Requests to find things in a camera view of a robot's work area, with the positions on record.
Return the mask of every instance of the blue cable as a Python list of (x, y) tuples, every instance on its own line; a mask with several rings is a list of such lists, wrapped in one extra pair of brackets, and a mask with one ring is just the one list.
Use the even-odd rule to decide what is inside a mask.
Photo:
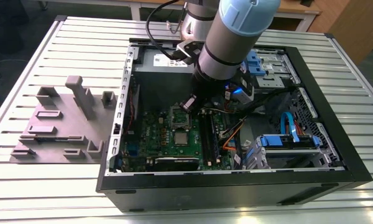
[(287, 134), (287, 128), (285, 128), (285, 118), (289, 120), (289, 133), (293, 136), (295, 142), (300, 142), (299, 136), (297, 136), (297, 130), (295, 126), (293, 116), (291, 112), (281, 113), (280, 117), (280, 133)]

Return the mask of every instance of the ram slot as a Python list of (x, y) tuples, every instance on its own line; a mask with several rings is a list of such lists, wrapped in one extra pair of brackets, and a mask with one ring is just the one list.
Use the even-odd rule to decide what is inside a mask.
[(211, 166), (216, 163), (219, 146), (213, 118), (209, 114), (199, 116), (199, 127), (204, 164)]

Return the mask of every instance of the slotted metal table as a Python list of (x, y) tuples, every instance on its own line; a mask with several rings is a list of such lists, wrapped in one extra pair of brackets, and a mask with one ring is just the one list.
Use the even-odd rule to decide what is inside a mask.
[[(179, 39), (165, 23), (159, 39)], [(121, 213), (95, 192), (99, 164), (11, 164), (9, 153), (28, 124), (40, 86), (65, 88), (84, 77), (93, 94), (120, 87), (131, 37), (147, 38), (145, 22), (59, 16), (0, 108), (0, 221), (24, 223), (373, 223), (373, 182), (304, 205)], [(268, 30), (257, 44), (297, 47), (351, 141), (373, 175), (373, 89), (335, 39)]]

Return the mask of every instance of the motherboard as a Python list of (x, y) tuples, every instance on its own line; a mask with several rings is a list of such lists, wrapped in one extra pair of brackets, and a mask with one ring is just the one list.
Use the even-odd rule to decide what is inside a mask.
[(224, 116), (217, 112), (189, 115), (177, 105), (144, 111), (139, 141), (124, 146), (124, 172), (191, 170), (193, 166), (196, 170), (231, 169), (231, 153), (220, 154), (217, 145), (224, 129)]

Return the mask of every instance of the gray stand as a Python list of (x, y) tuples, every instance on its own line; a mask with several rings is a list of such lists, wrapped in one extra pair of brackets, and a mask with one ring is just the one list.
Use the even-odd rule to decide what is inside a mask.
[(16, 163), (100, 163), (109, 138), (116, 96), (93, 96), (81, 86), (83, 79), (69, 76), (65, 86), (75, 94), (59, 94), (41, 87), (28, 127), (13, 149)]

